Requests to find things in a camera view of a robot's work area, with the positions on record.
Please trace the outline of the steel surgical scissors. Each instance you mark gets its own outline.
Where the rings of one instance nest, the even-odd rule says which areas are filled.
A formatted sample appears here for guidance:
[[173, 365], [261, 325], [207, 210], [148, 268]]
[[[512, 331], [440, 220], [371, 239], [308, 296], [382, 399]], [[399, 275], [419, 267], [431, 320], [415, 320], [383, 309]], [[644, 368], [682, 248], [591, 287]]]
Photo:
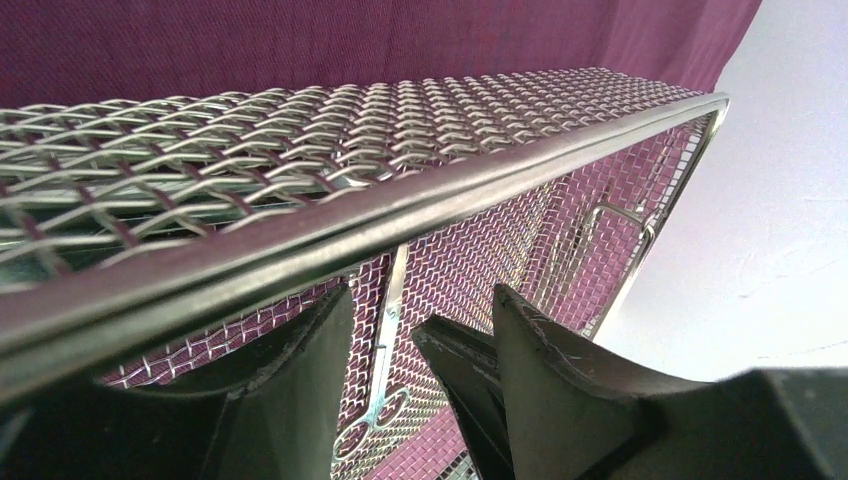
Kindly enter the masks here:
[[389, 428], [409, 399], [410, 393], [405, 387], [387, 393], [402, 314], [408, 255], [409, 243], [400, 244], [393, 257], [379, 310], [367, 408], [337, 435], [333, 444], [333, 464], [347, 461], [361, 450], [369, 437]]

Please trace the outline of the metal mesh instrument tray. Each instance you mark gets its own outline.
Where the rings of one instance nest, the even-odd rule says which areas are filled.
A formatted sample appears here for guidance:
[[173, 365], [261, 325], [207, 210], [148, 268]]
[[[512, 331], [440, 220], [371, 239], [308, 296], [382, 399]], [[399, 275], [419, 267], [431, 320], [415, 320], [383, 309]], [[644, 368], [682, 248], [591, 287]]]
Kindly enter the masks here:
[[600, 322], [729, 105], [583, 68], [5, 109], [1, 462], [38, 401], [168, 384], [347, 289], [337, 438], [367, 408], [408, 242], [387, 393], [410, 396], [330, 477], [370, 469], [447, 403], [411, 331], [489, 333], [500, 284]]

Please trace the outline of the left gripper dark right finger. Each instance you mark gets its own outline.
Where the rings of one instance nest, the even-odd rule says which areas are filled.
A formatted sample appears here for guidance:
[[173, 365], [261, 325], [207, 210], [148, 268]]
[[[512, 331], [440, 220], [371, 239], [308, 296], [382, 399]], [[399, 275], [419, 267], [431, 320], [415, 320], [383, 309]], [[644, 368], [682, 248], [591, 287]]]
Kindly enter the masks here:
[[621, 357], [494, 289], [519, 479], [843, 479], [847, 372], [752, 369], [716, 382]]

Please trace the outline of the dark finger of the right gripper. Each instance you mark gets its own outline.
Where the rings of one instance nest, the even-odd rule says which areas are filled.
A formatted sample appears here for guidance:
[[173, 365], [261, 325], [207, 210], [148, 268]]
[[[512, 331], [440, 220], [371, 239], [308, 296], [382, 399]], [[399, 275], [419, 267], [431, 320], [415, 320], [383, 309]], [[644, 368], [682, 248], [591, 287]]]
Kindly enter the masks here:
[[513, 479], [494, 337], [432, 315], [411, 338], [446, 393], [478, 477]]

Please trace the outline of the magenta surgical wrap cloth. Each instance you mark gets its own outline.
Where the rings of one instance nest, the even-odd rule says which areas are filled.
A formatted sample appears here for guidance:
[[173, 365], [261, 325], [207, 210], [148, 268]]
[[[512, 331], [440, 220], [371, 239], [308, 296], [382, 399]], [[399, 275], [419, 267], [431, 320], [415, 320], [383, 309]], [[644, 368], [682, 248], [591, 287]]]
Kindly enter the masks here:
[[[602, 68], [713, 94], [756, 1], [5, 1], [1, 113]], [[409, 479], [461, 451], [447, 403], [355, 475]]]

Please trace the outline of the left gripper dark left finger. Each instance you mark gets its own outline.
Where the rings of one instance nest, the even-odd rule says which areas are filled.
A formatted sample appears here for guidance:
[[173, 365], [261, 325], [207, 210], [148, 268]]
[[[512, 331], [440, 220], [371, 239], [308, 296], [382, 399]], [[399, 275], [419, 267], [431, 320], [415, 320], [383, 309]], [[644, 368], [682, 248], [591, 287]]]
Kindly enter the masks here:
[[38, 401], [5, 479], [327, 479], [353, 324], [332, 289], [165, 385], [87, 382]]

